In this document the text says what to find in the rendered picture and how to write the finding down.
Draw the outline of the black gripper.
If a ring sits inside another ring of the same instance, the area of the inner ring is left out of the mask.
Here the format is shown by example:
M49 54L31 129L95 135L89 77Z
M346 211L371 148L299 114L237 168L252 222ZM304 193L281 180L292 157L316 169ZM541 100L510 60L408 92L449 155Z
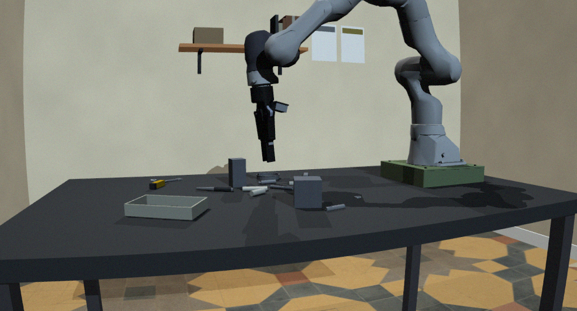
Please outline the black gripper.
M250 88L250 94L252 103L257 103L254 116L258 139L261 141L263 161L267 161L268 163L274 162L273 140L276 139L274 122L275 110L271 110L270 105L270 101L274 101L273 86L252 87Z

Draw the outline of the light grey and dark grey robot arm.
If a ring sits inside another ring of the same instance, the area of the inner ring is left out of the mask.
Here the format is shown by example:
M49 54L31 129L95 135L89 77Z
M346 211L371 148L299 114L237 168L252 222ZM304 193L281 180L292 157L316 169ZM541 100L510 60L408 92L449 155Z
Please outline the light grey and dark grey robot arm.
M291 67L300 56L299 46L321 25L338 21L363 0L315 0L287 29L276 34L265 30L245 38L248 86L278 83L273 67ZM459 148L446 136L442 124L443 106L431 95L429 86L442 86L460 79L462 66L439 42L425 0L364 0L397 10L404 42L421 56L401 59L394 75L411 101L410 150L408 164L427 166L465 165ZM297 56L297 55L299 56Z

